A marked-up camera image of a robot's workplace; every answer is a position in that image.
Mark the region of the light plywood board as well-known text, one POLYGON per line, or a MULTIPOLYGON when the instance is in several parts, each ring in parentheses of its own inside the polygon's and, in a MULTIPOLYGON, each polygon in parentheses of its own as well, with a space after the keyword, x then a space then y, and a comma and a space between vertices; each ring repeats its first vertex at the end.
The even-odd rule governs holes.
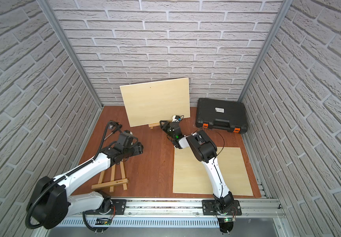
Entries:
POLYGON ((180 78, 120 87, 131 127, 190 117, 189 78, 180 78))
MULTIPOLYGON (((253 196, 240 148, 218 147, 218 166, 225 184, 235 196, 253 196)), ((174 149, 173 192, 182 194, 213 194, 213 187, 202 162, 190 148, 174 149)))

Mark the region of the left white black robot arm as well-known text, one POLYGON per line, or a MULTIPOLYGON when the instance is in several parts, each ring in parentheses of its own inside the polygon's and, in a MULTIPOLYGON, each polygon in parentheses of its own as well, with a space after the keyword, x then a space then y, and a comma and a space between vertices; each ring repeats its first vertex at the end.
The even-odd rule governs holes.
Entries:
POLYGON ((109 146, 100 146, 96 155, 76 168, 54 178, 45 176, 35 185, 28 202, 25 225, 28 229, 52 229, 65 218, 87 211, 108 214, 113 211, 110 197, 100 192, 73 195, 73 192, 95 175, 124 159, 143 153, 144 147, 130 131, 120 133, 109 146))

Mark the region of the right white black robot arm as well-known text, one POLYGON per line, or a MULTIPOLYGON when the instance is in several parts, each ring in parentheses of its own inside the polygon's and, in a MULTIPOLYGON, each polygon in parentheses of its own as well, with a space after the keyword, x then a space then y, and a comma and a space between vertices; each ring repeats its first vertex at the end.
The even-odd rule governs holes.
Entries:
POLYGON ((195 158, 201 162, 209 176, 213 187, 215 203, 213 210, 216 214, 224 215, 234 203, 234 198, 225 184, 217 160, 217 146, 203 130, 198 130, 188 136, 183 135, 178 121, 160 121, 162 131, 172 142, 175 148, 190 148, 195 158))

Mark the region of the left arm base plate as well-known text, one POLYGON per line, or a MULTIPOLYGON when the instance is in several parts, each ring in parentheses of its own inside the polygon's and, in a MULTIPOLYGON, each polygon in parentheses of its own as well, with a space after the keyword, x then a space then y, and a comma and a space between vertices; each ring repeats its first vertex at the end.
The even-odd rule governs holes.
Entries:
POLYGON ((87 215, 123 215, 126 209, 126 199, 109 199, 100 208, 86 211, 87 215))

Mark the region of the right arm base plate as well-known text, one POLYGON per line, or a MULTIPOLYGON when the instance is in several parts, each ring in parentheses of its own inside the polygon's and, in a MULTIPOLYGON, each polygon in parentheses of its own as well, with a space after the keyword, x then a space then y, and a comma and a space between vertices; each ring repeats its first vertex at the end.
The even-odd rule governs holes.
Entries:
POLYGON ((241 216, 242 209, 238 200, 231 204, 223 205, 221 202, 212 199, 202 200, 202 211, 204 216, 241 216))

